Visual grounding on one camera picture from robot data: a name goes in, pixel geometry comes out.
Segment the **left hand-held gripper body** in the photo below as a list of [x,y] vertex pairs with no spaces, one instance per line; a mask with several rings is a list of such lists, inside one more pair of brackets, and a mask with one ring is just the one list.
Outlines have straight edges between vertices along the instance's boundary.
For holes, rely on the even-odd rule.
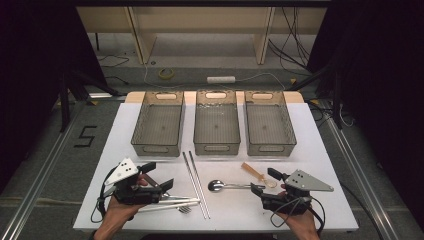
[[131,158],[124,158],[111,171],[104,181],[105,186],[110,186],[110,192],[119,203],[127,205],[142,205],[158,203],[162,197],[162,189],[157,187],[144,187],[137,184],[141,173]]

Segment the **beige wooden desk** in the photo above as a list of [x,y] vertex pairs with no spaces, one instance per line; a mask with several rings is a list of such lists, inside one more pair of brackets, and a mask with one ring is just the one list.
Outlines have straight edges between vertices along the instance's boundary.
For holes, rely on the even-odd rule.
[[251,34],[259,65],[268,39],[287,34],[288,22],[300,34],[319,32],[326,10],[312,7],[79,7],[88,33],[130,33],[139,62],[146,63],[159,33]]

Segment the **metal spoon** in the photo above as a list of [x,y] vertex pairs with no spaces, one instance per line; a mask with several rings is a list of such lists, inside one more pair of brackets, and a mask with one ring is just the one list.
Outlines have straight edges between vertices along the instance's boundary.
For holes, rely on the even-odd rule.
[[219,192],[223,189],[250,189],[251,184],[228,184],[221,180],[212,180],[208,183],[207,188],[211,192]]

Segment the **metal floor rail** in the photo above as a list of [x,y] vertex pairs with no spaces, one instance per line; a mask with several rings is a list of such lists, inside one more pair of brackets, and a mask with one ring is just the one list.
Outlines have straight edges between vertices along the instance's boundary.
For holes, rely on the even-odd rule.
[[11,216],[11,219],[6,225],[4,231],[0,234],[0,240],[18,239],[34,206],[36,205],[37,200],[39,199],[43,188],[53,172],[60,155],[63,152],[65,144],[74,128],[75,122],[81,111],[84,109],[84,106],[85,104],[82,102],[77,102],[74,105],[69,123],[58,133],[47,157],[42,161],[42,166],[37,171],[37,175],[35,177],[30,177],[28,174],[25,175],[26,179],[31,180],[31,184],[26,194],[21,199],[17,200],[16,211]]
[[329,104],[327,100],[324,100],[322,105],[324,108],[331,108],[331,116],[326,123],[329,125],[353,178],[355,179],[357,187],[363,197],[363,204],[367,207],[368,214],[373,220],[381,240],[399,240],[399,236],[395,231],[388,213],[384,209],[383,204],[362,169],[342,130],[343,118],[341,104],[336,101]]

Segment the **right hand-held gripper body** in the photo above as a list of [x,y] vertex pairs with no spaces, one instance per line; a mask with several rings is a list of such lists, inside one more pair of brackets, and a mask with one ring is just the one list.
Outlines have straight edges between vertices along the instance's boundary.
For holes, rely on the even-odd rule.
[[301,215],[311,205],[311,191],[334,191],[332,186],[300,169],[288,175],[287,180],[283,183],[286,189],[284,196],[262,193],[260,199],[265,210],[288,215]]

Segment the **white table mat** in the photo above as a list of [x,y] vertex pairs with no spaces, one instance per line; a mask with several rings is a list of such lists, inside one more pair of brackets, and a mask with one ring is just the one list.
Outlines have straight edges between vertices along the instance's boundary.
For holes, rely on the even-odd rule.
[[[176,209],[141,212],[126,223],[124,228],[142,233],[277,233],[285,231],[287,229],[285,226],[276,228],[272,225],[271,213],[262,208],[260,198],[250,190],[226,189],[212,193],[207,189],[208,183],[214,179],[228,184],[255,182],[256,179],[241,168],[241,164],[246,162],[261,173],[265,173],[270,167],[287,174],[300,169],[329,184],[334,188],[333,192],[312,194],[316,199],[313,209],[326,217],[327,231],[356,230],[358,225],[308,106],[304,103],[294,103],[288,106],[288,111],[297,139],[297,145],[288,157],[249,156],[246,150],[244,126],[240,127],[242,137],[236,156],[197,156],[194,154],[193,143],[195,106],[188,104],[185,109],[181,151],[186,153],[197,185],[189,151],[193,154],[211,219],[205,220],[200,207],[194,206],[188,214],[182,214]],[[174,186],[170,190],[172,195],[196,197],[182,156],[156,157],[154,161],[157,163],[157,168],[150,172],[154,180],[162,183],[173,179]]]

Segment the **black metal stand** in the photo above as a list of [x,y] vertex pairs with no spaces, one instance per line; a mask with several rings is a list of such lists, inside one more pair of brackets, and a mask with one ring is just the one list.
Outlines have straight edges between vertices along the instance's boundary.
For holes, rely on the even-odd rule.
[[67,129],[71,121],[68,95],[72,93],[77,101],[88,100],[89,93],[85,88],[86,85],[93,85],[112,96],[121,96],[121,93],[109,87],[105,80],[98,80],[79,70],[70,70],[63,73],[59,77],[59,96],[62,116],[61,132]]
[[313,73],[303,81],[289,88],[289,91],[297,91],[301,88],[311,84],[318,79],[330,79],[333,83],[333,105],[332,105],[332,119],[339,129],[342,129],[342,117],[340,116],[341,111],[341,78],[337,73],[337,70],[331,65],[327,64],[321,70]]

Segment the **wooden spoon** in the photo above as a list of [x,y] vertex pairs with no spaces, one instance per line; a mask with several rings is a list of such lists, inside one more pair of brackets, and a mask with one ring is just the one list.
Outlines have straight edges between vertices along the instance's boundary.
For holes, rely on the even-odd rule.
[[261,174],[260,172],[256,171],[253,167],[251,167],[246,162],[243,162],[241,167],[242,169],[247,171],[249,174],[257,178],[259,181],[263,182],[267,187],[269,188],[277,187],[277,183],[274,180],[267,179],[264,174]]

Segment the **metal chopstick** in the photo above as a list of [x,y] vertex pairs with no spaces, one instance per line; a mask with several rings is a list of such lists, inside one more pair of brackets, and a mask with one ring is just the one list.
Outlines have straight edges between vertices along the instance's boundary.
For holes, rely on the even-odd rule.
[[199,174],[198,174],[198,171],[197,171],[197,167],[196,167],[196,164],[195,164],[195,160],[194,160],[194,157],[193,157],[193,154],[192,154],[191,151],[189,151],[189,157],[190,157],[190,161],[191,161],[191,164],[192,164],[192,168],[194,170],[195,179],[197,181],[197,186],[198,186],[198,189],[199,189],[199,192],[200,192],[200,198],[201,198],[201,203],[202,203],[204,213],[205,213],[205,219],[211,219],[210,211],[209,211],[207,201],[205,199],[204,191],[203,191],[203,188],[202,188],[202,183],[201,183],[201,180],[200,180],[200,177],[199,177]]
[[191,184],[192,184],[192,186],[193,186],[193,190],[194,190],[194,192],[195,192],[195,195],[196,195],[197,199],[199,200],[199,207],[200,207],[200,209],[201,209],[201,212],[202,212],[203,218],[206,220],[206,219],[207,219],[206,209],[205,209],[205,206],[204,206],[204,204],[203,204],[203,202],[202,202],[202,197],[200,196],[200,194],[199,194],[199,192],[198,192],[198,188],[197,188],[197,185],[196,185],[196,183],[195,183],[194,176],[193,176],[193,174],[192,174],[191,167],[190,167],[190,165],[189,165],[189,162],[188,162],[188,159],[187,159],[186,153],[185,153],[185,152],[182,152],[182,156],[183,156],[183,159],[184,159],[184,162],[185,162],[185,165],[186,165],[187,171],[188,171],[188,175],[189,175],[189,178],[190,178]]

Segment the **person's right hand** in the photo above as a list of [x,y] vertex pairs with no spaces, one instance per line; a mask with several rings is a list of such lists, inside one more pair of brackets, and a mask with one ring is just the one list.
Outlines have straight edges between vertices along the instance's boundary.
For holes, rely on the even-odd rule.
[[315,221],[314,215],[306,210],[301,215],[291,215],[284,213],[278,213],[278,216],[281,217],[284,222],[289,226],[289,228],[296,233],[315,233]]

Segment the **black curtain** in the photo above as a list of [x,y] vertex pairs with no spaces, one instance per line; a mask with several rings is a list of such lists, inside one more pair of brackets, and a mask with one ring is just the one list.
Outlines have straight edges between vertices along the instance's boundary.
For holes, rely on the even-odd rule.
[[107,82],[75,0],[0,0],[0,193],[59,93],[84,99],[86,85]]
[[308,68],[327,64],[424,231],[424,0],[331,0]]

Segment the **clear grey plastic bin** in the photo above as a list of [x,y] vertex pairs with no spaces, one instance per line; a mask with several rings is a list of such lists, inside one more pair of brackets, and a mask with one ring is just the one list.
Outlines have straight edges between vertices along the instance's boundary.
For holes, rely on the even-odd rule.
[[282,91],[245,91],[249,156],[288,157],[297,139]]
[[193,143],[195,154],[237,155],[241,143],[236,92],[196,92]]
[[178,157],[184,113],[182,91],[146,92],[131,139],[136,154]]

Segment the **yellow tape roll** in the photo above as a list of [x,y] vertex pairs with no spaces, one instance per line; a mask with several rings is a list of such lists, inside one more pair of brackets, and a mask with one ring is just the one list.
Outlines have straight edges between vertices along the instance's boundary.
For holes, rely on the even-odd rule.
[[169,80],[175,75],[174,70],[170,68],[163,68],[159,71],[158,76],[162,80]]

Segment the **white power strip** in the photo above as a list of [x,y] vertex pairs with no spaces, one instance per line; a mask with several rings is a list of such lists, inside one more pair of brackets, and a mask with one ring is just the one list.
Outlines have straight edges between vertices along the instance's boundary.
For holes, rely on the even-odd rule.
[[209,76],[206,80],[209,84],[232,84],[236,82],[234,76]]

